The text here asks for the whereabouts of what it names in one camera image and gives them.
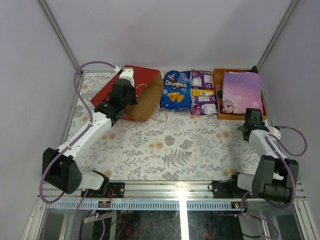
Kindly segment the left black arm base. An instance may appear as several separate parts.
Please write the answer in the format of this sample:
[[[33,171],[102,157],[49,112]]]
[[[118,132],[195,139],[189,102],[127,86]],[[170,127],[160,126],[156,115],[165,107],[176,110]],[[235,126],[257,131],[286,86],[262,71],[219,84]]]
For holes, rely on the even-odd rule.
[[[122,199],[125,193],[124,182],[110,182],[103,174],[92,172],[91,176],[85,175],[81,184],[84,183],[84,192],[81,197],[85,198],[112,198]]]

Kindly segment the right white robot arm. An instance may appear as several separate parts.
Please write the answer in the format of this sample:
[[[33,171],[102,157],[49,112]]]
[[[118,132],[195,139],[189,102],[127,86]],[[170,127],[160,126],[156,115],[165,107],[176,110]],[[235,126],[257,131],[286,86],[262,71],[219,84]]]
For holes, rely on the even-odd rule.
[[[231,175],[228,192],[240,197],[245,191],[253,198],[291,206],[296,197],[299,164],[289,159],[277,147],[280,127],[267,126],[259,109],[247,108],[244,124],[239,128],[243,139],[250,143],[260,157],[255,174],[235,172]]]

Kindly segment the blue chips bag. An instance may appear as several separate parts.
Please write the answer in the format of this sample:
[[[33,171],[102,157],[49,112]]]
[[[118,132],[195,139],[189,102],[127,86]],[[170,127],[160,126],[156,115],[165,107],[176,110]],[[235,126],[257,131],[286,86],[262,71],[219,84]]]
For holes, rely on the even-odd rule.
[[[169,111],[191,109],[191,71],[168,71],[163,78],[164,89],[160,107]]]

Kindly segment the yellow candy bar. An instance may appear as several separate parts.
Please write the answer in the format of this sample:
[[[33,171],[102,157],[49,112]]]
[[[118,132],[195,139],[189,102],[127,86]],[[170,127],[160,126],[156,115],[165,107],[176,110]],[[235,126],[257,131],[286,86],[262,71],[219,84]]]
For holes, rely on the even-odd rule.
[[[191,95],[193,97],[206,97],[206,96],[213,96],[215,91],[213,89],[191,89]]]

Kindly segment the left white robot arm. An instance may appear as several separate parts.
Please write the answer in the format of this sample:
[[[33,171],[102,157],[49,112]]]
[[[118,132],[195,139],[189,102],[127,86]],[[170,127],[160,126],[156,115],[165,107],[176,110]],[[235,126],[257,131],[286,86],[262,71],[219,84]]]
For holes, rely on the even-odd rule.
[[[96,170],[80,171],[77,161],[124,116],[128,106],[135,104],[137,97],[133,77],[117,79],[108,99],[94,109],[89,121],[77,133],[58,148],[49,147],[44,151],[39,193],[43,193],[43,183],[48,183],[63,194],[70,195],[85,189],[98,197],[105,197],[110,190],[109,178]]]

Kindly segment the red brown paper bag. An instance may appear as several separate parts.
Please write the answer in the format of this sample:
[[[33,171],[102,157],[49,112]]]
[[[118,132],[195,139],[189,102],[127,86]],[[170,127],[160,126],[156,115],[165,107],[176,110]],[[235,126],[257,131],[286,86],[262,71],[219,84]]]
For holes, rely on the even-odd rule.
[[[137,104],[128,106],[105,106],[106,98],[111,92],[115,81],[119,79],[123,68],[134,69]],[[160,104],[164,90],[161,72],[156,69],[133,65],[125,65],[123,68],[115,70],[116,75],[103,86],[90,102],[94,106],[94,111],[105,114],[107,118],[111,119],[113,125],[118,120],[145,122],[154,114]]]

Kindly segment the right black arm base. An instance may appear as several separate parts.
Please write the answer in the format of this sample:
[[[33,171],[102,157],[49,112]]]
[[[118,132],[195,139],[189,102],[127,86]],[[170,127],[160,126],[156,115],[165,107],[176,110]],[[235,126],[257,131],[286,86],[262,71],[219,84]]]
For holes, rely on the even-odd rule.
[[[207,189],[212,192],[215,199],[237,199],[243,191],[237,186],[238,177],[231,175],[228,181],[212,180]]]

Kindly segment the purple snack packet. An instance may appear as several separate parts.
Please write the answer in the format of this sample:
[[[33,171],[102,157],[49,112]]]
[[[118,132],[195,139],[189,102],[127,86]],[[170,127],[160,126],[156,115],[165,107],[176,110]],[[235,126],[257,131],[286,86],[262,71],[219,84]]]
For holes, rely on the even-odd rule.
[[[212,73],[210,71],[192,70],[191,87],[201,90],[213,90],[214,83]]]

